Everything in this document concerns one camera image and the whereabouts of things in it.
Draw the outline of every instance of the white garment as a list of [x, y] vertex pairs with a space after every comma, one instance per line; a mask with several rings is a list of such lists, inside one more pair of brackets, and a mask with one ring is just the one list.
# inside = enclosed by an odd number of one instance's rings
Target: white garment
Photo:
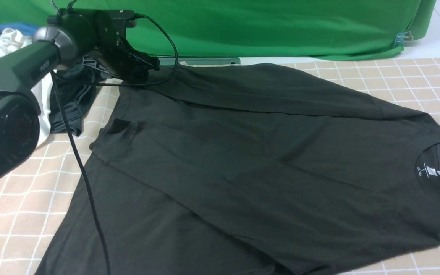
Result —
[[[32, 43], [30, 36], [23, 35], [18, 30], [6, 28], [0, 35], [0, 57], [11, 52], [28, 46]], [[50, 91], [52, 89], [52, 77], [47, 74], [35, 87], [33, 87], [33, 95], [40, 104], [42, 113], [39, 116], [40, 135], [37, 146], [40, 146], [50, 135]]]

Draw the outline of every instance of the black t-shirt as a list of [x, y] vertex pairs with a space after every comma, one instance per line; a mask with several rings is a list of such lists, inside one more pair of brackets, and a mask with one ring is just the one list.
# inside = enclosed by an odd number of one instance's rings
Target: black t-shirt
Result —
[[[440, 126], [299, 70], [122, 88], [91, 150], [112, 273], [326, 275], [440, 245]], [[104, 273], [83, 184], [37, 274]]]

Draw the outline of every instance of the t-shirt sleeve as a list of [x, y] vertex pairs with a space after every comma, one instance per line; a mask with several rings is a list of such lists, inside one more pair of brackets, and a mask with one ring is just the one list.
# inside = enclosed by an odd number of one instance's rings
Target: t-shirt sleeve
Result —
[[[170, 70], [161, 73], [166, 77]], [[169, 82], [149, 89], [191, 104], [259, 113], [371, 120], [421, 113], [301, 70], [274, 64], [215, 68], [179, 66]]]

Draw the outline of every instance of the pile of clothes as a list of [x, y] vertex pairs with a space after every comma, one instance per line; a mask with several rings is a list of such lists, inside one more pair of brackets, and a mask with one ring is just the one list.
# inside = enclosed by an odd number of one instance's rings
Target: pile of clothes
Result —
[[[21, 49], [32, 42], [32, 36], [38, 26], [28, 23], [8, 23], [0, 25], [0, 57]], [[64, 111], [69, 120], [72, 133], [79, 136], [83, 131], [83, 117], [91, 108], [96, 98], [96, 86], [80, 85], [73, 81], [98, 83], [104, 80], [100, 71], [89, 66], [75, 64], [68, 70], [58, 71], [57, 74], [65, 80], [52, 82], [50, 74], [33, 87], [32, 92], [40, 103], [40, 137], [38, 145], [42, 144], [51, 133], [62, 133], [66, 129], [63, 117], [54, 95], [55, 87], [63, 103]]]

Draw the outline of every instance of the green backdrop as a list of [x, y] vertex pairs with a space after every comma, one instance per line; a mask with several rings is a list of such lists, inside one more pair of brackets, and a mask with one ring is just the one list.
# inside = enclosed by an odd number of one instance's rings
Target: green backdrop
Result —
[[[65, 7], [68, 0], [55, 0]], [[155, 19], [181, 56], [319, 56], [333, 60], [398, 54], [397, 33], [422, 38], [435, 0], [78, 0], [77, 8], [132, 9]], [[0, 1], [0, 23], [45, 24], [50, 0]], [[127, 39], [149, 54], [173, 54], [145, 19]]]

